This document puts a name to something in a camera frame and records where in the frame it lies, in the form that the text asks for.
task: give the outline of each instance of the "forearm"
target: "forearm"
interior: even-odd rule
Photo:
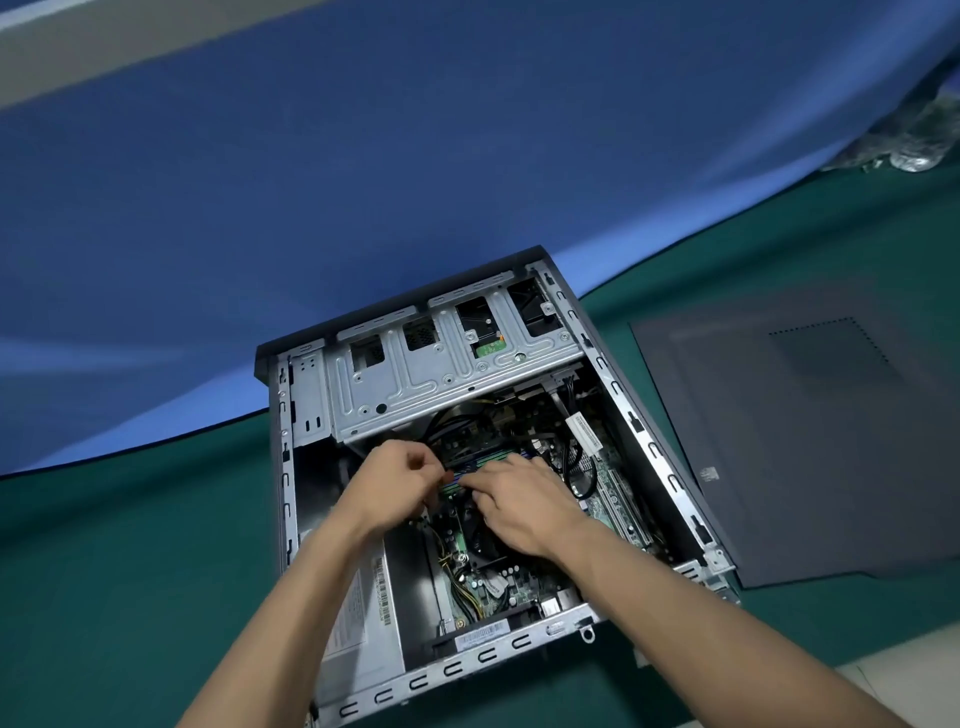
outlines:
[[[333,622],[369,533],[330,517],[300,546],[180,728],[295,728],[303,724]]]
[[[584,520],[558,564],[706,726],[905,724],[758,619]]]

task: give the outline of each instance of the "green table surface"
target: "green table surface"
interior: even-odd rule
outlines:
[[[960,167],[832,173],[689,238],[584,305],[677,446],[629,329],[641,316],[814,279],[868,281],[960,366]],[[265,415],[0,481],[0,715],[172,725],[274,579]],[[831,665],[960,619],[960,564],[743,593]],[[610,625],[428,693],[365,725],[496,721],[669,726],[688,719]]]

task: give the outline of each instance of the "blue fabric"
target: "blue fabric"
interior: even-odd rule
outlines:
[[[258,343],[542,244],[578,293],[802,178],[942,0],[334,0],[0,112],[0,471],[266,405]]]

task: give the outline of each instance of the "sticker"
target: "sticker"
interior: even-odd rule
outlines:
[[[387,595],[387,577],[383,573],[383,557],[373,559],[373,584],[376,587],[376,603],[380,609],[380,621],[383,626],[393,624],[390,619],[390,597]]]
[[[457,645],[457,652],[463,652],[478,644],[489,642],[490,640],[510,633],[510,624],[505,619],[496,621],[493,624],[486,624],[483,627],[477,627],[466,635],[461,635],[453,640]]]
[[[347,598],[340,607],[337,620],[333,622],[330,639],[326,641],[324,659],[329,660],[342,652],[358,647],[367,641],[364,627],[363,587],[360,583],[360,571],[353,575]]]
[[[584,455],[595,455],[603,448],[603,443],[593,432],[593,428],[587,423],[587,418],[583,413],[575,412],[566,418],[566,426],[570,432],[577,438],[580,447],[584,449]]]

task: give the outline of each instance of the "finger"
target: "finger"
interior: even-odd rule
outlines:
[[[400,443],[407,454],[407,463],[411,468],[417,469],[427,465],[443,467],[440,465],[440,459],[425,443],[415,443],[411,440],[394,440],[393,442]]]
[[[477,504],[477,510],[484,515],[484,518],[488,518],[496,510],[496,501],[486,493],[473,491],[473,502]]]
[[[506,471],[512,470],[514,466],[509,465],[508,463],[503,462],[502,460],[491,460],[489,463],[486,463],[478,473],[505,473]]]
[[[474,491],[486,493],[489,496],[495,496],[496,473],[484,472],[479,470],[476,473],[465,473],[460,476],[460,485],[470,488]]]
[[[428,513],[436,513],[437,509],[440,508],[440,494],[437,491],[428,492],[426,498],[423,499],[423,503],[426,505]]]
[[[436,491],[437,487],[446,479],[449,471],[438,461],[437,463],[424,463],[416,474],[420,476],[423,485],[431,491]]]

